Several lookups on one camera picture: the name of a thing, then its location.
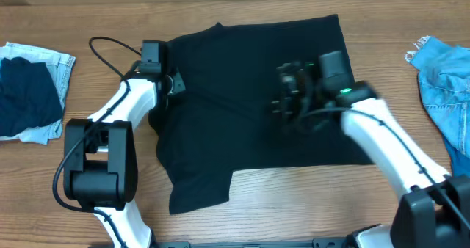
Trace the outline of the black t-shirt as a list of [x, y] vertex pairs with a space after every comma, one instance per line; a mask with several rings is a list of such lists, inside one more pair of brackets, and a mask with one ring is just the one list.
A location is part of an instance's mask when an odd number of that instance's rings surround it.
[[185, 89], [148, 116], [156, 155], [173, 184], [169, 212], [225, 203], [234, 172], [244, 169], [366, 165], [369, 158], [337, 120], [315, 131], [284, 128], [271, 103], [277, 67], [345, 51], [337, 15], [283, 23], [223, 26], [167, 44], [167, 66]]

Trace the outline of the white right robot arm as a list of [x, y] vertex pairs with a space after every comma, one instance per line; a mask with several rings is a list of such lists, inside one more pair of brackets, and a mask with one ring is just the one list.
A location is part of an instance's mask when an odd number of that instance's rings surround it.
[[285, 63], [276, 69], [275, 112], [289, 126], [312, 129], [337, 114], [341, 130], [372, 160], [394, 190], [399, 206], [390, 225], [346, 237], [346, 247], [468, 247], [469, 178], [453, 177], [431, 159], [394, 119], [365, 81], [349, 79], [338, 62]]

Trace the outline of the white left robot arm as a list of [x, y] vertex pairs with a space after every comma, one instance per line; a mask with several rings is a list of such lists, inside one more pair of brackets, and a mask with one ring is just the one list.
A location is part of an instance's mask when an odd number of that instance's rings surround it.
[[112, 247], [157, 247], [134, 199], [138, 168], [134, 130], [152, 109], [165, 110], [172, 95], [185, 91], [179, 73], [136, 63], [118, 91], [86, 119], [66, 125], [63, 176], [66, 197], [76, 210], [93, 214], [112, 239]]

